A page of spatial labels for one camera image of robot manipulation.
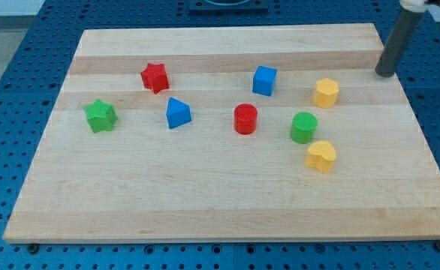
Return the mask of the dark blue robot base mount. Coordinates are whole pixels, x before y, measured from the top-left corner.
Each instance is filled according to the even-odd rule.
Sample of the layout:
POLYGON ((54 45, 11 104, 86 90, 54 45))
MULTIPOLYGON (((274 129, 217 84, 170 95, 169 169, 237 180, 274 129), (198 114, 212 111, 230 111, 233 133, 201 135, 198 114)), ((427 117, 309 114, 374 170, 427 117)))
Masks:
POLYGON ((269 0, 188 0, 190 14, 268 11, 269 0))

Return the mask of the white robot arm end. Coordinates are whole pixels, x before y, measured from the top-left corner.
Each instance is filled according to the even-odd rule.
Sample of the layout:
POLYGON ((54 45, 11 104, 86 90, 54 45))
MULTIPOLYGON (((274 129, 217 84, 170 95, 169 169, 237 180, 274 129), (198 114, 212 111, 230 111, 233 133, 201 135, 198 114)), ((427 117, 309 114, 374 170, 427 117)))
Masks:
POLYGON ((399 3, 413 13, 424 13, 429 6, 440 7, 440 0, 399 0, 399 3))

